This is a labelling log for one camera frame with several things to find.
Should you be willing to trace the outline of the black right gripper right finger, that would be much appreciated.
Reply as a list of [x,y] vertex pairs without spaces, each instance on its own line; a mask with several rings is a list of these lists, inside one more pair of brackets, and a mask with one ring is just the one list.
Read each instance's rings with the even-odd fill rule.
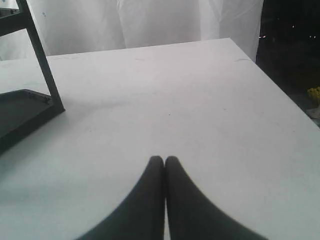
[[264,240],[220,210],[194,184],[179,159],[165,160],[166,206],[172,240]]

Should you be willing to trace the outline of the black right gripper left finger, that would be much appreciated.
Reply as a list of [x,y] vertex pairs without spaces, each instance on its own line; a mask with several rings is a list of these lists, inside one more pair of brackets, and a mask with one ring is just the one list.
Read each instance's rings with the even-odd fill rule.
[[80,240],[162,240],[165,229],[164,161],[152,156],[128,196]]

